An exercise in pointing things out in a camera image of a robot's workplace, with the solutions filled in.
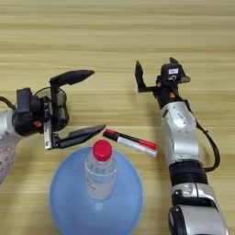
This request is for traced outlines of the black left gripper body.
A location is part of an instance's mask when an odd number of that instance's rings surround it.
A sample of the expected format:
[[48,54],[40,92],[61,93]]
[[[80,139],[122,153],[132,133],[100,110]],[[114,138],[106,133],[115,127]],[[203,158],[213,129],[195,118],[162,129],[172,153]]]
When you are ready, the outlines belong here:
[[59,89],[49,87],[49,95],[33,95],[30,88],[17,90],[17,107],[13,115],[13,125],[22,137],[36,133],[44,135],[44,146],[54,149],[54,133],[58,115]]

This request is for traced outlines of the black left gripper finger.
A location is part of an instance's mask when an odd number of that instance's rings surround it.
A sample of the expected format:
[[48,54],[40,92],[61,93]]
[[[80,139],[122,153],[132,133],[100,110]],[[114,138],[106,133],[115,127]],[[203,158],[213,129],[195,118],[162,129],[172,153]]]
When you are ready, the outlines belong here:
[[64,139],[59,137],[54,138],[54,147],[56,149],[64,149],[72,147],[77,144],[84,143],[90,140],[92,137],[100,133],[106,127],[105,124],[94,126],[91,128],[79,129],[73,132],[70,132],[68,136]]
[[75,70],[62,73],[50,79],[50,85],[54,87],[61,87],[66,84],[73,85],[82,82],[95,72],[92,70]]

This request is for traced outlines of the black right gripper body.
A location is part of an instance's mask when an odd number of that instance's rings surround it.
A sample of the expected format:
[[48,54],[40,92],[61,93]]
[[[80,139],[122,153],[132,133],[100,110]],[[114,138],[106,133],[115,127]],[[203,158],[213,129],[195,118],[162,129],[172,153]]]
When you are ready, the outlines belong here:
[[160,108],[174,102],[184,102],[186,106],[189,106],[188,101],[179,95],[177,82],[157,79],[155,86],[147,86],[144,82],[138,82],[138,91],[140,93],[153,93]]

